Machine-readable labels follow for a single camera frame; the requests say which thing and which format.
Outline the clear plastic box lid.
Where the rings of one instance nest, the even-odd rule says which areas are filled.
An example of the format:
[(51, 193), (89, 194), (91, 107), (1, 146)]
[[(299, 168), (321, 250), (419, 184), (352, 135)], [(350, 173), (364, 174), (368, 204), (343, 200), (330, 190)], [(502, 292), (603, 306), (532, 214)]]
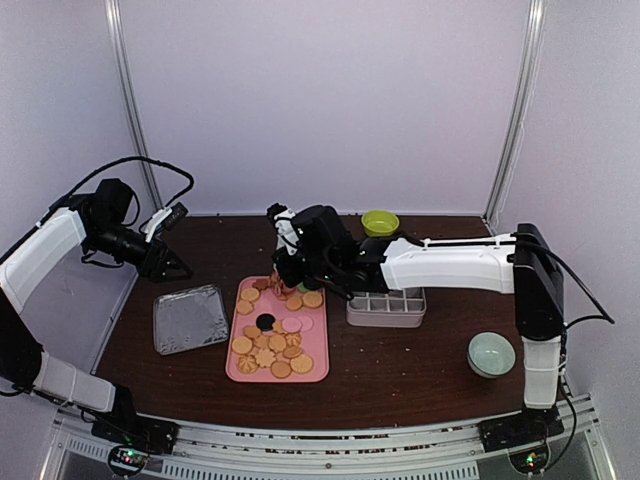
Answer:
[(162, 295), (153, 303), (155, 351), (173, 355), (228, 341), (230, 326), (219, 287)]

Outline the lilac divided storage box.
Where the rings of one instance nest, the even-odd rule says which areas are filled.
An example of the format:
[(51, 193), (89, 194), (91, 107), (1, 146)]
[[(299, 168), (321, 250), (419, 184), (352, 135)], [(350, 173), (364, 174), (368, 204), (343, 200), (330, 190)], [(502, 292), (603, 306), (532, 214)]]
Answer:
[(417, 328), (427, 311), (422, 288), (389, 293), (356, 292), (346, 303), (346, 320), (352, 326)]

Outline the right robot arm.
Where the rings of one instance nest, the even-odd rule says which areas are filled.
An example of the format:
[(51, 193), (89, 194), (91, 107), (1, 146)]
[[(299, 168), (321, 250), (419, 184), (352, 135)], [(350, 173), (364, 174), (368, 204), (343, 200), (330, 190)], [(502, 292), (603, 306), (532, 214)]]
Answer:
[(512, 234), (457, 240), (408, 235), (358, 241), (331, 206), (294, 212), (267, 210), (277, 235), (272, 256), (290, 288), (304, 284), (345, 299), (356, 292), (417, 288), (475, 289), (511, 295), (523, 341), (526, 409), (513, 419), (519, 440), (535, 440), (551, 424), (561, 369), (564, 276), (538, 228), (524, 223)]

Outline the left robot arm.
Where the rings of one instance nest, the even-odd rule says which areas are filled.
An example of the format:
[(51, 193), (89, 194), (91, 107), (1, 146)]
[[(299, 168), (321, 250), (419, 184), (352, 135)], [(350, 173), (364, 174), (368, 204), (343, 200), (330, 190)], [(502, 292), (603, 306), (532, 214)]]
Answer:
[(92, 193), (72, 190), (1, 258), (1, 377), (14, 395), (34, 393), (70, 404), (103, 420), (123, 444), (137, 442), (144, 424), (130, 390), (76, 366), (73, 345), (89, 350), (89, 336), (106, 325), (114, 283), (83, 274), (94, 255), (117, 268), (130, 265), (152, 282), (188, 279), (191, 269), (160, 239), (187, 210), (177, 202), (157, 211), (138, 230), (126, 222), (132, 188), (117, 178)]

